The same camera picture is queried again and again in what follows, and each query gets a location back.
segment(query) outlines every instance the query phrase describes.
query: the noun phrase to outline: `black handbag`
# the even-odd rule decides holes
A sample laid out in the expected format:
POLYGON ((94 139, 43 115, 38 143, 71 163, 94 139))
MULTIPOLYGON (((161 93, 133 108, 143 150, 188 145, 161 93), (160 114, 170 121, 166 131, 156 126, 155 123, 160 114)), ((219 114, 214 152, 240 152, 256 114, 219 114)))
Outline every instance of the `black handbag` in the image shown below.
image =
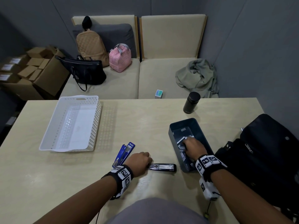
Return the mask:
POLYGON ((106 80, 102 61, 84 60, 82 57, 72 59, 68 57, 55 56, 62 65, 73 75, 81 90, 86 91, 87 85, 101 85, 106 80), (85 84, 85 90, 79 85, 85 84))
POLYGON ((299 141, 283 125, 259 115, 215 156, 268 203, 298 214, 299 141))

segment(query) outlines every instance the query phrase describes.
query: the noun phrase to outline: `striped bag handle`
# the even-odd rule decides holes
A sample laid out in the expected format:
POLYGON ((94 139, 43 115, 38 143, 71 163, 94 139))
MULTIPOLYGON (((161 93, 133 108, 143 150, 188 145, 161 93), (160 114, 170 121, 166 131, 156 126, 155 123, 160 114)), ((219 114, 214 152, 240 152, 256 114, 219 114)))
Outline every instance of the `striped bag handle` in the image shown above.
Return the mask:
POLYGON ((130 49, 129 46, 127 46, 127 45, 124 44, 124 43, 117 44, 115 47, 118 49, 118 51, 119 51, 120 54, 123 53, 123 51, 119 48, 120 45, 125 46, 125 47, 127 48, 127 50, 130 49))

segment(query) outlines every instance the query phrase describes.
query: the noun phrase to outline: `pink lunch bag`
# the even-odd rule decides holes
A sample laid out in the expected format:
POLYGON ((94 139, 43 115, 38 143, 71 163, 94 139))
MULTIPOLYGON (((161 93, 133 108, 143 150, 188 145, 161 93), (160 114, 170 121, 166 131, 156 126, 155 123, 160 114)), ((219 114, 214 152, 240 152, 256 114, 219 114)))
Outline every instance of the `pink lunch bag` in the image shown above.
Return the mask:
POLYGON ((124 71, 131 63, 131 50, 126 44, 117 44, 109 53, 110 67, 117 72, 124 71))

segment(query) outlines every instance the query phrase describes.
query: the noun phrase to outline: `beige backpack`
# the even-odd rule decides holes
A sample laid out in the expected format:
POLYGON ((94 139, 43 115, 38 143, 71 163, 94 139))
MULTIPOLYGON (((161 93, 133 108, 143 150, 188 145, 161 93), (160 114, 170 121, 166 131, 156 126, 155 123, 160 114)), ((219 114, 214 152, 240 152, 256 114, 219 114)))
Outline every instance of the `beige backpack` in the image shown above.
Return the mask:
POLYGON ((78 51, 85 60, 101 60, 103 67, 109 66, 109 55, 101 37, 92 30, 84 31, 76 38, 78 51))

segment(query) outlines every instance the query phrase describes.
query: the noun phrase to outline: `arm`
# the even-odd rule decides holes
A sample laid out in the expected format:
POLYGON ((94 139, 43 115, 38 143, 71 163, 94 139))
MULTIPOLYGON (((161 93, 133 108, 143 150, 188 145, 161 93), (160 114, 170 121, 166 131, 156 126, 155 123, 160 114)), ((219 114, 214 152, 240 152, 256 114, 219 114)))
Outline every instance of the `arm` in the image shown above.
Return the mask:
MULTIPOLYGON (((207 154, 205 147, 195 138, 189 137, 184 143, 186 154, 194 160, 207 154)), ((293 223, 227 170, 213 172, 211 180, 240 223, 293 223)))
MULTIPOLYGON (((125 164, 130 167, 134 177, 139 177, 151 162, 149 153, 142 152, 132 154, 125 164)), ((104 177, 53 208, 35 224, 89 223, 116 191, 115 179, 111 176, 104 177)))

